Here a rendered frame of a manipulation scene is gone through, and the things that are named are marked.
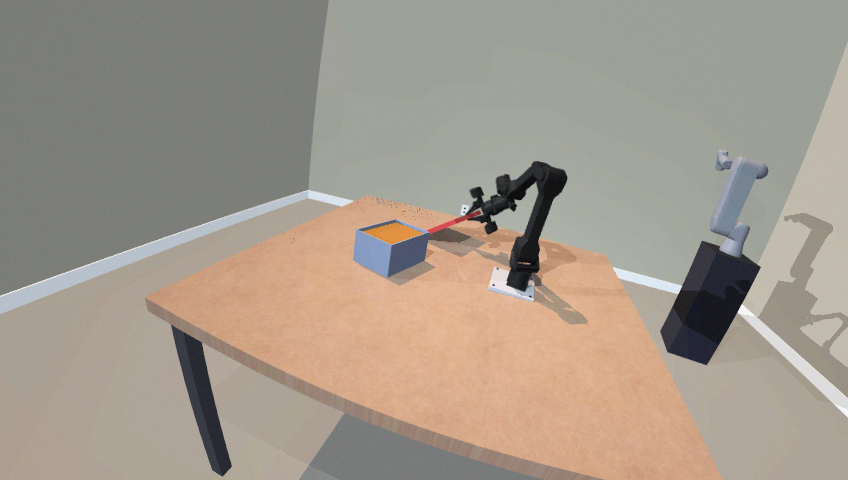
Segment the red rectangular lid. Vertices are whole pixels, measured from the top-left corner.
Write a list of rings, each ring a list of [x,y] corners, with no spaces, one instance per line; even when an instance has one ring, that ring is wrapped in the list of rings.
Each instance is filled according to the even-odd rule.
[[[472,218],[472,217],[475,217],[475,216],[477,216],[477,215],[479,215],[479,214],[481,214],[481,212],[480,212],[480,210],[477,210],[476,212],[473,212],[473,213],[467,214],[467,215],[465,215],[465,216],[462,216],[462,217],[456,218],[456,219],[454,219],[454,220],[451,220],[451,221],[449,221],[449,222],[446,222],[446,223],[441,224],[441,225],[439,225],[439,226],[436,226],[436,227],[434,227],[434,228],[428,229],[428,230],[426,230],[426,231],[430,232],[430,234],[431,234],[431,233],[434,233],[434,232],[439,231],[439,230],[441,230],[441,229],[444,229],[444,228],[447,228],[447,227],[452,226],[452,225],[454,225],[454,224],[457,224],[457,223],[459,223],[459,222],[462,222],[462,221],[465,221],[465,220],[470,219],[470,218]]]

